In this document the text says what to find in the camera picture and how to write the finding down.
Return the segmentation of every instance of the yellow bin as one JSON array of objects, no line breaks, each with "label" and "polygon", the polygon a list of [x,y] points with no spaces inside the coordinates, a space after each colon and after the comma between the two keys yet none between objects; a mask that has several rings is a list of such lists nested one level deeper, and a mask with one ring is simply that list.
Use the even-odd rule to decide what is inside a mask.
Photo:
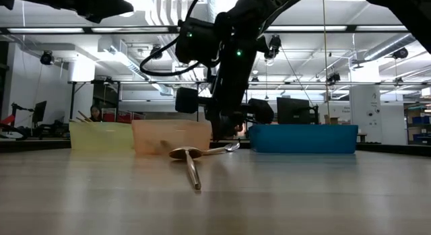
[{"label": "yellow bin", "polygon": [[117,152],[133,150],[133,132],[124,123],[70,123],[72,149]]}]

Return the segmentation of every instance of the table surface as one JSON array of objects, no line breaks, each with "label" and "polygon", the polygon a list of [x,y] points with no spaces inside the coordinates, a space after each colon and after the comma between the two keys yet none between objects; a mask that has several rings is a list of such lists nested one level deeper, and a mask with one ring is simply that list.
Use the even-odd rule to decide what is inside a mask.
[{"label": "table surface", "polygon": [[0,155],[0,234],[430,234],[431,159],[238,150]]}]

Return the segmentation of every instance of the chopsticks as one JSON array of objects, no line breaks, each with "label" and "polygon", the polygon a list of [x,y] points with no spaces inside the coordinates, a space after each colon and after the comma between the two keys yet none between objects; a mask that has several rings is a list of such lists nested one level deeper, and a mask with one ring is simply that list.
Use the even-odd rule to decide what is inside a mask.
[{"label": "chopsticks", "polygon": [[[78,113],[80,115],[82,115],[82,117],[84,118],[84,119],[81,119],[79,117],[76,117],[76,119],[79,120],[80,122],[82,122],[82,123],[92,123],[93,122],[90,118],[88,118],[86,115],[84,115],[81,111],[78,110]],[[77,121],[70,119],[69,122],[76,123]]]}]

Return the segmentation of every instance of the metal spoon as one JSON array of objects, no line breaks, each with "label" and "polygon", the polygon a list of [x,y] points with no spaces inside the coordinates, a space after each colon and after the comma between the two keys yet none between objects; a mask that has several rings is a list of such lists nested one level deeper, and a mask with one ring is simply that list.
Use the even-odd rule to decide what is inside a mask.
[{"label": "metal spoon", "polygon": [[171,158],[186,160],[187,161],[187,170],[189,171],[189,175],[193,186],[195,189],[201,189],[201,181],[199,179],[199,174],[197,172],[195,163],[193,159],[200,158],[202,155],[212,155],[219,154],[220,152],[233,152],[240,148],[240,143],[229,143],[225,147],[215,148],[208,151],[201,151],[195,147],[180,147],[172,150],[169,153]]},{"label": "metal spoon", "polygon": [[180,147],[172,150],[169,153],[171,158],[179,159],[179,160],[187,160],[187,170],[189,171],[191,182],[195,189],[201,189],[201,181],[199,179],[199,174],[197,173],[197,169],[193,158],[199,158],[202,156],[202,151],[194,148],[194,147]]},{"label": "metal spoon", "polygon": [[228,145],[225,145],[224,147],[214,148],[210,149],[208,151],[204,151],[202,155],[213,155],[213,154],[219,154],[221,152],[233,152],[240,148],[240,143],[229,143]]}]

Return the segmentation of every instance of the person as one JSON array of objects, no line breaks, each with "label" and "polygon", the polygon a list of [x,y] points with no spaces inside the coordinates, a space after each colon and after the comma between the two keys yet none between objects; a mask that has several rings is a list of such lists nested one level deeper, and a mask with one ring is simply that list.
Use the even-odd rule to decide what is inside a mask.
[{"label": "person", "polygon": [[92,107],[90,108],[90,111],[92,113],[92,116],[90,117],[90,120],[92,120],[93,122],[102,122],[102,109],[93,104]]}]

